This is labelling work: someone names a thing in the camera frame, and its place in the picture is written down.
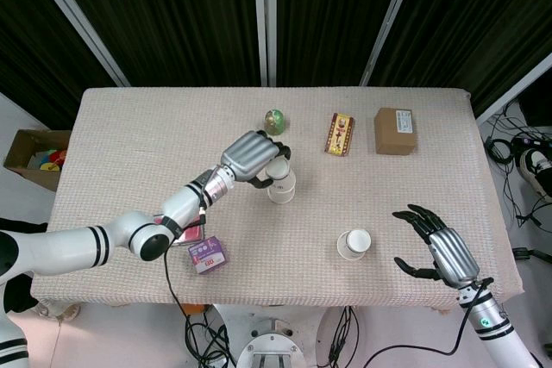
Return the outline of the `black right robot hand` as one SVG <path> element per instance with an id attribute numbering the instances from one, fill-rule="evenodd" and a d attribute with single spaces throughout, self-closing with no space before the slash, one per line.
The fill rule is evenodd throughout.
<path id="1" fill-rule="evenodd" d="M 423 240 L 433 258 L 433 268 L 415 268 L 395 257 L 399 269 L 414 278 L 441 280 L 456 290 L 475 283 L 480 268 L 464 239 L 431 210 L 415 204 L 407 207 L 408 210 L 392 212 L 392 215 L 409 223 Z"/>

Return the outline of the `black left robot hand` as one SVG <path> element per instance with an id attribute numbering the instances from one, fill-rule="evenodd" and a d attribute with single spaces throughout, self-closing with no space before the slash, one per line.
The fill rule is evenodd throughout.
<path id="1" fill-rule="evenodd" d="M 290 147 L 274 141 L 264 130 L 248 131 L 223 151 L 221 164 L 232 171 L 235 182 L 265 189 L 273 184 L 273 179 L 260 180 L 257 174 L 273 159 L 284 157 L 289 160 L 291 155 Z"/>

